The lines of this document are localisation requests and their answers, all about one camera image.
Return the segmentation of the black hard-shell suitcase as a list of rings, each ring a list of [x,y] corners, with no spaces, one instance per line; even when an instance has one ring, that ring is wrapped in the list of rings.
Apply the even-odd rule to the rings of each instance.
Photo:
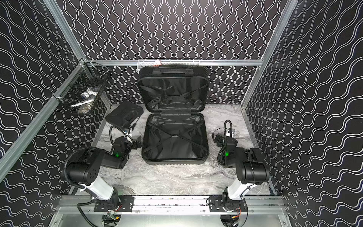
[[[137,87],[150,112],[141,156],[149,165],[203,164],[209,156],[206,121],[201,113],[209,91],[201,66],[144,67]]]

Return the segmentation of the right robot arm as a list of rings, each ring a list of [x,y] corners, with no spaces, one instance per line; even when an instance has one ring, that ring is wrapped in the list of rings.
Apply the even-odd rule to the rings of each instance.
[[[213,136],[213,142],[221,148],[217,155],[218,164],[236,171],[236,179],[222,195],[224,207],[236,207],[249,190],[269,181],[262,151],[238,147],[237,139],[230,136]]]

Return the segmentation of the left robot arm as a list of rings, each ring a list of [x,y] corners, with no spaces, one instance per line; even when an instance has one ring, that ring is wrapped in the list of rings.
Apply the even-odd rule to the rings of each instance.
[[[129,141],[124,137],[115,139],[111,152],[96,147],[75,150],[66,160],[62,174],[69,184],[84,190],[92,199],[108,210],[119,207],[117,190],[99,175],[101,167],[123,169],[133,149],[142,147],[142,137]]]

